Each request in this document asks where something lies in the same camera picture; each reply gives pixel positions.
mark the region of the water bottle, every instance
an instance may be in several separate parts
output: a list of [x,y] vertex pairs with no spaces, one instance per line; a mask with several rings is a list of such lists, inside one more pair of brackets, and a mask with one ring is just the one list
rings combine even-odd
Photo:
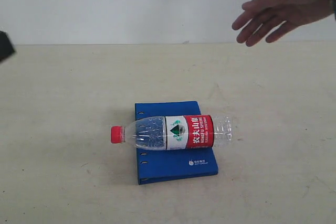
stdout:
[[232,139],[227,116],[154,116],[111,128],[111,142],[145,150],[169,151],[223,146]]

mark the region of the table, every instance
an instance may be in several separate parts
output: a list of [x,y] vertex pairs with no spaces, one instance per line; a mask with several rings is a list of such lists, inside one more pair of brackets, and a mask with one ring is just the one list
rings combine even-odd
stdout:
[[[0,223],[335,223],[336,44],[18,46],[0,65]],[[229,114],[219,174],[137,185],[136,102]]]

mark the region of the human hand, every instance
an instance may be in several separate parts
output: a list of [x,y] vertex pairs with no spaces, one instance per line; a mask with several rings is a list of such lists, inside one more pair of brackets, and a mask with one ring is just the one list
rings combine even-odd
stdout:
[[252,0],[242,6],[244,12],[232,28],[241,30],[238,43],[253,46],[267,36],[272,43],[299,26],[316,22],[333,13],[329,0]]

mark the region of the blue notebook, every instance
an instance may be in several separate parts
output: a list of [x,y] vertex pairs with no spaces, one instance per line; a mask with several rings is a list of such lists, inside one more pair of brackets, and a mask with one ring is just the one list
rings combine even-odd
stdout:
[[[150,116],[200,114],[195,101],[135,104],[136,120]],[[174,151],[146,151],[137,148],[136,152],[139,185],[218,174],[212,148]]]

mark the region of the black object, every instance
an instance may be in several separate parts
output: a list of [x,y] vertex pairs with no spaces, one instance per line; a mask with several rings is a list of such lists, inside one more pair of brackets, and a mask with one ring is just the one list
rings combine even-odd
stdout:
[[0,63],[8,59],[15,52],[14,46],[12,45],[7,33],[0,31]]

